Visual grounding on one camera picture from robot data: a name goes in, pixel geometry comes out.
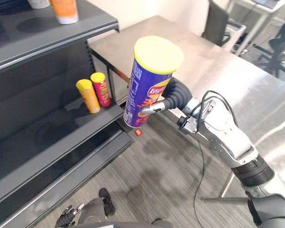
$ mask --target white container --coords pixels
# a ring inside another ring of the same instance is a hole
[[[49,6],[49,0],[28,0],[31,8],[43,9]]]
[[[59,24],[73,24],[78,21],[75,0],[52,0],[51,3]]]

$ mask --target wire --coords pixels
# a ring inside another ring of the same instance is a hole
[[[208,90],[208,91],[204,94],[204,96],[203,96],[203,98],[202,98],[202,100],[201,100],[201,105],[200,105],[200,110],[201,110],[201,111],[199,112],[198,121],[197,121],[197,123],[196,123],[196,125],[197,125],[197,127],[196,127],[196,128],[197,128],[197,132],[198,132],[199,129],[200,129],[201,117],[202,117],[202,114],[203,114],[203,113],[202,113],[202,110],[204,110],[204,104],[205,104],[206,96],[207,96],[209,93],[217,94],[217,95],[219,95],[219,96],[224,100],[225,106],[228,107],[228,109],[229,109],[229,111],[230,111],[230,113],[231,113],[231,115],[232,115],[234,124],[238,127],[238,122],[237,122],[236,116],[234,115],[234,112],[233,112],[233,110],[232,110],[230,104],[228,103],[228,101],[227,101],[221,94],[219,94],[218,92],[213,91],[213,90]]]
[[[210,99],[212,99],[212,98],[216,98],[216,99],[220,100],[220,101],[225,105],[226,109],[229,109],[228,106],[225,104],[224,100],[221,99],[221,98],[219,98],[219,97],[217,97],[217,96],[210,96],[210,97],[208,97],[207,99],[205,99],[205,102],[208,101],[208,100],[210,100]],[[200,105],[201,105],[201,103],[199,103],[197,106],[195,106],[195,107],[192,109],[192,111],[190,112],[190,114],[188,114],[188,115],[186,116],[185,121],[182,123],[180,129],[183,128],[183,127],[186,125],[187,120],[190,118],[190,116],[192,116],[192,115],[194,114],[195,110],[197,110],[197,109],[200,107]]]
[[[255,3],[251,9],[248,11],[248,13],[245,15],[245,17],[243,18],[241,24],[243,24],[245,22],[245,20],[247,19],[247,17],[249,16],[249,14],[253,11],[253,9],[257,6],[257,4]]]
[[[210,96],[210,97],[206,98],[209,93],[217,94],[217,95],[219,95],[221,98],[219,98],[219,97],[217,97],[217,96]],[[238,127],[238,123],[237,123],[236,117],[235,117],[234,112],[233,112],[233,110],[232,110],[230,104],[228,103],[228,101],[227,101],[221,94],[219,94],[218,92],[213,91],[213,90],[208,90],[208,91],[204,94],[204,96],[203,96],[201,102],[200,102],[200,103],[191,111],[191,113],[188,115],[188,116],[191,116],[191,115],[194,113],[194,111],[200,106],[199,117],[198,117],[198,122],[197,122],[197,132],[199,131],[199,127],[200,127],[200,123],[201,123],[201,117],[202,117],[202,115],[203,115],[203,110],[204,110],[204,104],[205,104],[206,101],[208,101],[209,99],[212,99],[212,98],[217,98],[217,99],[219,99],[219,100],[225,105],[226,109],[228,109],[228,110],[230,111],[230,113],[231,113],[231,115],[232,115],[232,117],[233,117],[234,124]],[[202,157],[203,168],[202,168],[202,173],[201,173],[201,178],[200,178],[199,184],[198,184],[198,186],[197,186],[197,188],[196,188],[196,190],[195,190],[195,193],[194,193],[194,198],[193,198],[193,210],[194,210],[194,215],[195,215],[195,217],[196,217],[196,220],[198,221],[200,227],[201,227],[201,228],[204,228],[204,226],[202,225],[202,223],[201,223],[200,220],[199,220],[199,217],[198,217],[198,215],[197,215],[197,213],[196,213],[196,208],[195,208],[196,197],[197,197],[197,194],[198,194],[198,191],[199,191],[199,189],[200,189],[201,183],[202,183],[202,181],[203,181],[203,179],[204,179],[204,176],[205,176],[205,156],[204,156],[204,152],[203,152],[203,150],[202,150],[202,148],[201,148],[200,143],[199,143],[199,149],[200,149],[200,153],[201,153],[201,157]]]
[[[198,194],[198,191],[199,191],[199,189],[200,189],[201,183],[202,183],[202,181],[203,181],[203,179],[204,179],[204,175],[205,175],[205,157],[204,157],[204,152],[203,152],[203,150],[202,150],[202,148],[201,148],[200,143],[199,143],[199,149],[200,149],[200,152],[201,152],[201,157],[202,157],[202,159],[203,159],[203,169],[202,169],[202,173],[201,173],[200,182],[199,182],[198,187],[196,188],[195,193],[194,193],[194,198],[193,198],[193,210],[194,210],[194,215],[195,215],[195,217],[196,217],[196,220],[198,221],[200,227],[201,227],[201,228],[204,228],[204,226],[201,224],[201,222],[200,222],[200,220],[199,220],[199,217],[198,217],[198,215],[197,215],[197,213],[196,213],[196,209],[195,209],[196,196],[197,196],[197,194]]]

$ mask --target table leg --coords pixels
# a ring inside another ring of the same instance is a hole
[[[228,189],[229,189],[229,187],[230,187],[234,177],[235,177],[235,175],[233,173],[229,174],[228,179],[226,180],[226,182],[225,182],[225,184],[224,184],[224,186],[223,186],[223,188],[222,188],[222,190],[221,190],[221,192],[220,192],[218,197],[221,197],[221,198],[225,197],[225,195],[226,195],[226,193],[227,193],[227,191],[228,191]]]
[[[201,198],[204,203],[223,203],[247,205],[249,198],[246,197],[227,197],[227,198]]]
[[[262,16],[259,18],[259,20],[257,21],[256,25],[253,27],[253,29],[249,32],[249,34],[247,35],[247,37],[244,39],[244,41],[242,42],[242,44],[238,47],[238,50],[235,52],[235,54],[237,56],[239,56],[242,51],[246,48],[247,44],[252,40],[252,38],[254,37],[254,35],[257,33],[257,31],[260,29],[260,27],[263,25],[263,23],[265,22],[267,18],[266,14],[262,14]]]

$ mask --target gray carpet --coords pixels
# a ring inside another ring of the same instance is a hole
[[[196,142],[181,134],[162,114],[154,114],[135,143],[44,218],[35,228],[53,228],[63,210],[97,197],[106,187],[116,206],[110,220],[151,222],[168,219],[176,228],[199,228],[193,211],[193,196],[201,178],[202,158]],[[206,174],[198,193],[197,214],[205,228],[254,227],[244,205],[205,204],[201,197],[216,197],[229,169],[205,151]],[[233,182],[227,196],[244,196]]]

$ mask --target stainless steel table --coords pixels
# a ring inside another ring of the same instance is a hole
[[[90,47],[97,58],[127,81],[134,44],[147,35],[158,35],[180,46],[185,60],[173,76],[196,97],[201,98],[209,89],[225,96],[240,128],[285,180],[285,82],[159,16],[91,43]],[[168,115],[176,121],[182,112],[173,109]]]

